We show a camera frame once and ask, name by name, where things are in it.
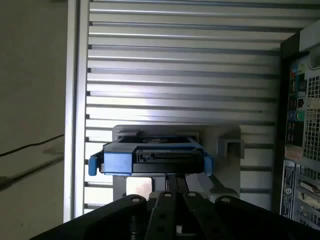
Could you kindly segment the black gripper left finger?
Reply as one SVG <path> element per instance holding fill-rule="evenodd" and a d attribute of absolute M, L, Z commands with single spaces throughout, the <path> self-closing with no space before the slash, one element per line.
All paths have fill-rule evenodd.
<path fill-rule="evenodd" d="M 173 240 L 176 236 L 177 177 L 148 199 L 130 194 L 34 236 L 35 240 Z"/>

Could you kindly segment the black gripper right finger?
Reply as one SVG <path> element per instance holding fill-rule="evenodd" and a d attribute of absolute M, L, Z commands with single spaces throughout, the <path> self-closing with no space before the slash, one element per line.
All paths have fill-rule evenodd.
<path fill-rule="evenodd" d="M 176 177 L 189 219 L 200 240 L 318 240 L 320 232 L 230 195 L 215 202 L 189 190 L 184 176 Z"/>

